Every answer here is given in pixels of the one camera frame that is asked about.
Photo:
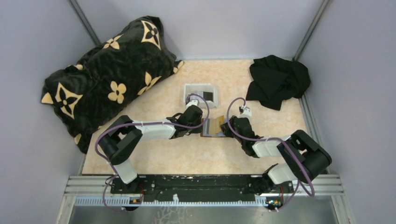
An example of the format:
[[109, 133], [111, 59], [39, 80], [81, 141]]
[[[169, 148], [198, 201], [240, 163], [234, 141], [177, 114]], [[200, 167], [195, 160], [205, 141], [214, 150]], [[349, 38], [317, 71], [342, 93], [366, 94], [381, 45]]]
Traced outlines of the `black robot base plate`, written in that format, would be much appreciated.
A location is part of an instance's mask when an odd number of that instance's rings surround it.
[[[138, 175], [137, 185], [127, 189], [115, 178], [113, 194], [138, 194], [144, 202], [170, 202], [177, 195], [180, 202], [253, 202], [256, 196], [252, 182], [262, 175]], [[280, 190], [267, 193], [292, 193], [292, 182], [285, 182]]]

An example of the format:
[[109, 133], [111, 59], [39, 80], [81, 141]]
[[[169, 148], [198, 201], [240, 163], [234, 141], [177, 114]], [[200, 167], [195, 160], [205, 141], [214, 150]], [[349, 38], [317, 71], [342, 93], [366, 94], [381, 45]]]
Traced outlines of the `white plastic card box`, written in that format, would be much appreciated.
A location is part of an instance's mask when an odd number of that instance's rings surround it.
[[182, 100], [184, 104], [188, 104], [191, 100], [198, 100], [200, 108], [206, 108], [204, 100], [210, 109], [219, 106], [218, 88], [209, 83], [185, 84]]

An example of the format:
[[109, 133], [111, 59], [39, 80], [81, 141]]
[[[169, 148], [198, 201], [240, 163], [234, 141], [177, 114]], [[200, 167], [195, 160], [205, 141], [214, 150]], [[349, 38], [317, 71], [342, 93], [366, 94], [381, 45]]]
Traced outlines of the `brown leather card holder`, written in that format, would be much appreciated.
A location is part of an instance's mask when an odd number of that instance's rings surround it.
[[223, 133], [215, 133], [214, 130], [214, 123], [215, 123], [216, 118], [210, 118], [208, 119], [202, 126], [202, 131], [200, 133], [200, 137], [204, 138], [224, 138], [226, 137]]

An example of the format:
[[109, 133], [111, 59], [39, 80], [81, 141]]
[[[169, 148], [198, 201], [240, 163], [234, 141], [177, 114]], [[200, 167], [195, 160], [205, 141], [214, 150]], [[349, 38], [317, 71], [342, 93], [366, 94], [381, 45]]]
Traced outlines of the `gold credit card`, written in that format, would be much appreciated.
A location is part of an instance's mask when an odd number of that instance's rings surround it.
[[224, 115], [219, 116], [216, 118], [215, 123], [214, 123], [214, 131], [215, 133], [221, 133], [222, 129], [221, 126], [225, 123], [225, 117]]

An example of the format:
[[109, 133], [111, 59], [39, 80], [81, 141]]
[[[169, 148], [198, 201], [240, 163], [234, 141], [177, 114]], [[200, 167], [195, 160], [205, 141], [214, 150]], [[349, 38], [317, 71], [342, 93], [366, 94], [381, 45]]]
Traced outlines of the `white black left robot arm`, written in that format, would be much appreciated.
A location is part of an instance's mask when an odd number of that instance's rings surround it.
[[119, 117], [95, 142], [95, 151], [110, 163], [115, 177], [128, 193], [136, 192], [140, 187], [138, 174], [129, 160], [138, 143], [145, 140], [176, 139], [192, 132], [202, 130], [203, 111], [196, 105], [190, 105], [183, 113], [177, 113], [160, 121], [133, 121], [127, 115]]

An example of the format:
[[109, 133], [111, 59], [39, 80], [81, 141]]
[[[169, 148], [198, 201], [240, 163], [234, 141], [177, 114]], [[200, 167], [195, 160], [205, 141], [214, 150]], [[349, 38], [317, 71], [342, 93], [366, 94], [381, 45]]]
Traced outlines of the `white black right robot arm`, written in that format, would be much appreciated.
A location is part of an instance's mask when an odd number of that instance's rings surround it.
[[220, 126], [226, 137], [236, 139], [251, 157], [283, 157], [284, 163], [272, 165], [261, 179], [252, 182], [254, 193], [276, 192], [285, 182], [311, 183], [331, 165], [331, 156], [305, 131], [296, 130], [282, 138], [256, 135], [247, 118], [232, 116]]

